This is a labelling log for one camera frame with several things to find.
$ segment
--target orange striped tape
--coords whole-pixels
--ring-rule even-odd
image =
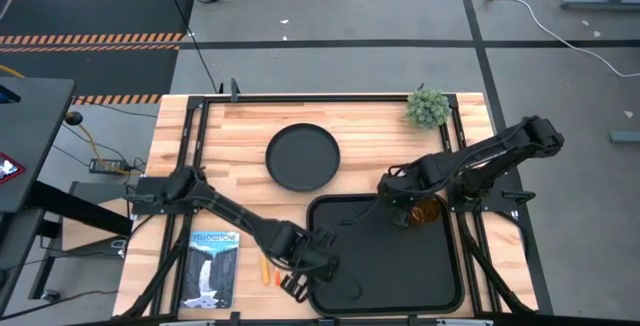
[[[134,104],[157,104],[160,103],[162,95],[90,95],[74,96],[71,98],[72,105],[134,105]]]
[[[0,53],[19,52],[82,52],[82,51],[123,51],[123,50],[179,50],[177,45],[121,45],[82,47],[16,47],[0,48]]]
[[[177,42],[181,32],[156,32],[144,34],[98,34],[98,35],[17,35],[0,36],[2,45],[49,45],[49,44],[94,44],[117,42]]]

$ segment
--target book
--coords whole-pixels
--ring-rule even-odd
[[[238,263],[238,232],[193,232],[187,251],[182,307],[228,309]]]

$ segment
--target black round plate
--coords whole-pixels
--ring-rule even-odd
[[[338,171],[340,149],[331,134],[312,124],[295,124],[280,130],[267,147],[267,169],[280,186],[293,191],[313,191]]]

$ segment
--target small succulent plant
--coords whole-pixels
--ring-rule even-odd
[[[422,89],[407,98],[407,120],[415,127],[434,129],[445,122],[451,115],[449,100],[440,91]]]

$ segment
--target white cable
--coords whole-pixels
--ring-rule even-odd
[[[616,75],[620,76],[620,77],[637,77],[640,76],[640,73],[635,73],[635,74],[623,74],[620,73],[620,71],[616,70],[615,67],[613,67],[609,61],[605,60],[602,56],[596,54],[595,52],[591,52],[589,50],[585,50],[579,47],[575,47],[572,44],[568,43],[567,41],[563,40],[560,38],[560,36],[554,34],[553,32],[549,31],[549,29],[547,29],[546,27],[542,26],[542,24],[540,23],[540,21],[538,21],[538,19],[536,18],[536,15],[533,14],[533,10],[531,9],[531,6],[529,6],[528,3],[526,3],[523,0],[506,0],[506,1],[515,1],[518,3],[521,3],[523,5],[525,5],[527,7],[527,9],[529,9],[529,13],[531,14],[531,17],[533,18],[533,21],[535,21],[535,23],[538,25],[538,27],[540,27],[544,32],[548,33],[549,35],[553,36],[556,40],[562,42],[563,44],[567,45],[568,47],[579,51],[579,52],[583,52],[586,53],[588,55],[591,55],[593,57],[596,57],[597,59],[599,59],[600,61],[604,62],[605,65],[609,66],[609,68],[611,69],[611,71],[615,72]]]

